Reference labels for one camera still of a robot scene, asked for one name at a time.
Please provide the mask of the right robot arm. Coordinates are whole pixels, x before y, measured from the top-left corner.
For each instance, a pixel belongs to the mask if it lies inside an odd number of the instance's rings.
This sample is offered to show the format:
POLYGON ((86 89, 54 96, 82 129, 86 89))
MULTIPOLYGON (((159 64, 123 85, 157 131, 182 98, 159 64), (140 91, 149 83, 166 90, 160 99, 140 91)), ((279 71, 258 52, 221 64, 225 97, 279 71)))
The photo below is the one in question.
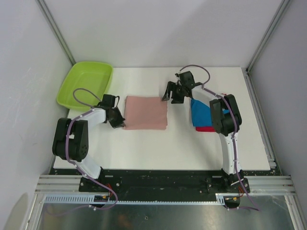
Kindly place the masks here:
POLYGON ((201 82, 195 82, 191 71, 176 73, 176 82, 166 85, 162 101, 183 104, 186 97, 197 99, 210 108, 214 131, 219 135, 222 154, 221 186, 226 192, 233 192, 243 180, 242 167, 238 157, 237 137, 242 118, 234 95, 216 93, 201 82))

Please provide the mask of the blue t-shirt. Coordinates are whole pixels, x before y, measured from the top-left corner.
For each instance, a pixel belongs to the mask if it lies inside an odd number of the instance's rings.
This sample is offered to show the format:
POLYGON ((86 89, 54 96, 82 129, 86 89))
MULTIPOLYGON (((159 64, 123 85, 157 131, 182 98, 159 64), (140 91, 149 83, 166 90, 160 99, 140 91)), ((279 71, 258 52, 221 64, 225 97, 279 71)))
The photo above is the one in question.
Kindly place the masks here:
POLYGON ((215 132, 210 107, 195 99, 190 101, 192 124, 198 132, 215 132))

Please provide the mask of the red t-shirt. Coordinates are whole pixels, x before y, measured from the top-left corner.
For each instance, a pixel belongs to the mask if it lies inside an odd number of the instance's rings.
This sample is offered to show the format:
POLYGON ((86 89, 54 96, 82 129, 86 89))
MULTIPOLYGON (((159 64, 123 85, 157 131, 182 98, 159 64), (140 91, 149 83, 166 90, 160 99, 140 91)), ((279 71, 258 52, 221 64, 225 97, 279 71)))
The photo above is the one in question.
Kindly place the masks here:
POLYGON ((215 132, 212 123, 210 101, 216 97, 207 92, 195 92, 190 101, 192 124, 198 132, 215 132))

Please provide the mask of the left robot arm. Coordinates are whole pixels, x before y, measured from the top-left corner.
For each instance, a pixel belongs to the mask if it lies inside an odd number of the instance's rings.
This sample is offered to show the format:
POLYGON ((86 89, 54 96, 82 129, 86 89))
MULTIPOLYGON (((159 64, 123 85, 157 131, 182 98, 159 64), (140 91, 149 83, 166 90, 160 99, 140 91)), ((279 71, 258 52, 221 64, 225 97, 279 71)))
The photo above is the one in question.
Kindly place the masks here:
POLYGON ((60 118, 54 135, 52 153, 74 165, 85 178, 90 178, 89 186, 102 191, 106 180, 101 177, 102 167, 89 156, 89 131, 100 124, 109 123, 113 128, 125 126, 125 119, 119 108, 120 97, 105 94, 96 106, 77 117, 60 118))

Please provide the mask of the pink t-shirt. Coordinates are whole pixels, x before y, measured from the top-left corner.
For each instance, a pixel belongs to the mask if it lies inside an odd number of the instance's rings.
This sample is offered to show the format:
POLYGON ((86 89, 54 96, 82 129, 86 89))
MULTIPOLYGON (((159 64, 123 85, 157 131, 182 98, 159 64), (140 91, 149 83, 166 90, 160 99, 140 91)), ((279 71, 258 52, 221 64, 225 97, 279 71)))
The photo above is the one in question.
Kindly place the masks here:
POLYGON ((125 130, 165 130, 167 102, 160 97, 127 96, 124 118, 125 130))

